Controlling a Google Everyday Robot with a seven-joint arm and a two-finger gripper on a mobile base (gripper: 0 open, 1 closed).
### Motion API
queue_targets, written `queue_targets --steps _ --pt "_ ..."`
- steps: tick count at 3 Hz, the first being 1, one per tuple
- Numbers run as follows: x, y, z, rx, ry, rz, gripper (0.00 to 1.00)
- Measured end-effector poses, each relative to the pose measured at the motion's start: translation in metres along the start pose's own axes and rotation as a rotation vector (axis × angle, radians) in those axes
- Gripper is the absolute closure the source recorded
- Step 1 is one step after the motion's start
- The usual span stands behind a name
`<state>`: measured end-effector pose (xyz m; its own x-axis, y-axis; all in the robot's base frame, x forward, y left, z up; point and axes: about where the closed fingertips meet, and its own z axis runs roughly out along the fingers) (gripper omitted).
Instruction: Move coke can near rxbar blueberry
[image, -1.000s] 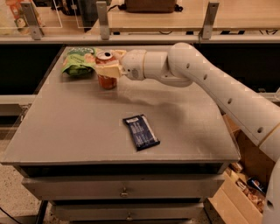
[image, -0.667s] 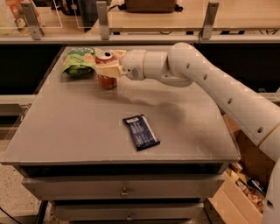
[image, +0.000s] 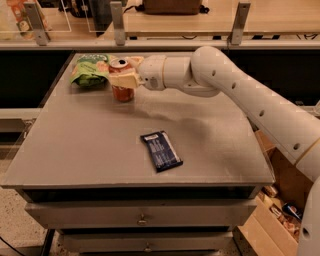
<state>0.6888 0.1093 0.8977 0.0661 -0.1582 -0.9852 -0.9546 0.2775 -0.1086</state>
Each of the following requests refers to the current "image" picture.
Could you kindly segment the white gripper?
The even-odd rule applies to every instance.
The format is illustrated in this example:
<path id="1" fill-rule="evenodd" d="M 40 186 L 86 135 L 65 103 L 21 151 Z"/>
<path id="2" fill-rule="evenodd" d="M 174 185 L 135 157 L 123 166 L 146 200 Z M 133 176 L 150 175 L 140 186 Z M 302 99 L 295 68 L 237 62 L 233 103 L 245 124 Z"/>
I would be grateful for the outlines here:
<path id="1" fill-rule="evenodd" d="M 145 59 L 143 56 L 128 56 L 126 61 L 130 69 L 109 73 L 108 80 L 117 87 L 136 89 L 141 82 L 149 90 L 162 91 L 165 89 L 163 78 L 165 60 L 165 55 L 151 55 Z"/>

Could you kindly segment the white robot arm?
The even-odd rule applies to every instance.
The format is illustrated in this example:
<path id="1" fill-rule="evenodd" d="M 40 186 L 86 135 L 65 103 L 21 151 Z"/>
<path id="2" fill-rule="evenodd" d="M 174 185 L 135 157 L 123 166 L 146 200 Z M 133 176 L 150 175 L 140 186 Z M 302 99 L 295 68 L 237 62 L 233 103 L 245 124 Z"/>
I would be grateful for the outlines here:
<path id="1" fill-rule="evenodd" d="M 320 255 L 320 119 L 239 69 L 220 50 L 203 46 L 189 57 L 113 57 L 109 81 L 149 90 L 174 88 L 189 95 L 228 96 L 313 182 L 308 194 L 297 256 Z"/>

